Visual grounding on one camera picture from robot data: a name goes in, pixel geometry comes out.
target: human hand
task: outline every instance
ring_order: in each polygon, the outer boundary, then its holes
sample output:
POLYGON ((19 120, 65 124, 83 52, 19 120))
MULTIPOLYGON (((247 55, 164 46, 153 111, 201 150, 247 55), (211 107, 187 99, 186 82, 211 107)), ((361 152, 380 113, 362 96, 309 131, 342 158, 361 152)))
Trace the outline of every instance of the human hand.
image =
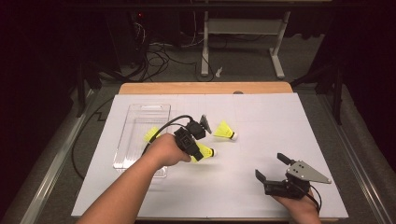
POLYGON ((289 210, 291 217, 296 223, 321 223, 318 216, 316 204, 312 202, 312 200, 308 197, 304 196, 300 200, 283 198, 279 196, 272 197, 289 210))
POLYGON ((172 166, 179 161, 191 161, 191 157, 182 151, 176 144, 175 137, 170 133, 157 137, 148 147, 143 157, 157 162, 158 169, 163 166, 172 166))

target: white table surface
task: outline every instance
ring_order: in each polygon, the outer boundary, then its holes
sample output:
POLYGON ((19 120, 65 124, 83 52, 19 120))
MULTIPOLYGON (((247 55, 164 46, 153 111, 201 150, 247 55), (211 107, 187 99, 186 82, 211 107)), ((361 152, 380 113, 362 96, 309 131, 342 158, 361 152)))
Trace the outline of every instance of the white table surface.
POLYGON ((305 161, 332 181, 330 185, 311 182, 323 201, 321 218, 347 217, 296 93, 117 95, 72 216, 81 216, 119 176, 112 164, 128 107, 133 104, 170 104, 171 119, 185 114, 199 121, 206 114, 212 131, 226 120, 238 133, 236 141, 209 134, 198 140, 214 148, 217 157, 168 167, 166 178, 153 179, 138 218, 288 218, 285 208, 265 195, 255 177, 258 169, 268 180, 286 178, 289 166, 276 158, 278 152, 305 161))

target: white stand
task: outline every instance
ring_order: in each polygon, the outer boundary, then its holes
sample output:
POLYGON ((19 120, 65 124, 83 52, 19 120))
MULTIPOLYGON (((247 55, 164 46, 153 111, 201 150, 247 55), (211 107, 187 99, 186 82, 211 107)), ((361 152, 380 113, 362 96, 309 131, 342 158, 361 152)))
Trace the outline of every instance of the white stand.
POLYGON ((282 43, 283 35, 289 22, 290 12, 284 14, 283 20, 236 20, 236 19, 209 19, 205 12, 204 48, 202 53, 202 77, 209 74, 209 48, 207 40, 209 34, 245 34, 245 35, 277 35, 276 45, 270 48, 270 55, 276 70, 276 76, 283 79, 282 66, 277 56, 282 43))

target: yellow shuttlecock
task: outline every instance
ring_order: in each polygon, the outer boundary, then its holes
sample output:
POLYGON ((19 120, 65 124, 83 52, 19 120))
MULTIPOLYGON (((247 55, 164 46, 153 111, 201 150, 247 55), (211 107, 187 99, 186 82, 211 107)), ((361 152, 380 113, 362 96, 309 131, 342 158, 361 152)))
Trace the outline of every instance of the yellow shuttlecock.
MULTIPOLYGON (((215 149, 210 148, 210 147, 206 147, 201 143, 195 142, 199 148, 199 151, 202 153, 202 155, 204 156, 203 159, 209 158, 209 157, 214 157, 216 156, 218 153, 216 152, 215 149)), ((197 160, 191 156, 191 161, 192 162, 197 162, 197 160)))
POLYGON ((157 127, 152 127, 150 130, 148 130, 148 132, 145 134, 145 141, 149 142, 149 140, 152 138, 152 136, 154 136, 154 134, 156 132, 158 132, 159 129, 157 127))
POLYGON ((238 134, 235 133, 224 120, 220 123, 219 127, 216 129, 213 135, 217 137, 226 137, 233 140, 236 140, 236 138, 238 137, 238 134))

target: wooden edge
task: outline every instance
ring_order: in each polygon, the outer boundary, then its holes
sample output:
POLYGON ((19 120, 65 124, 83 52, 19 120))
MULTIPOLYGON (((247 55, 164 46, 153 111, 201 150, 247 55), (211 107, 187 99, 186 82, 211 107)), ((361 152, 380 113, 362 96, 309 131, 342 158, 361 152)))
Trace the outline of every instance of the wooden edge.
POLYGON ((274 2, 291 2, 291 3, 300 3, 300 2, 331 2, 332 0, 246 0, 246 1, 241 1, 241 0, 216 0, 217 2, 249 2, 249 3, 255 3, 255 2, 269 2, 269 3, 274 3, 274 2))
POLYGON ((291 93, 288 82, 153 82, 125 83, 119 94, 291 93))
MULTIPOLYGON (((336 222, 341 218, 336 217, 324 217, 321 218, 322 222, 336 222)), ((285 217, 208 217, 208 218, 199 218, 199 217, 138 217, 136 220, 145 220, 145 221, 232 221, 232 222, 289 222, 289 218, 285 217)))

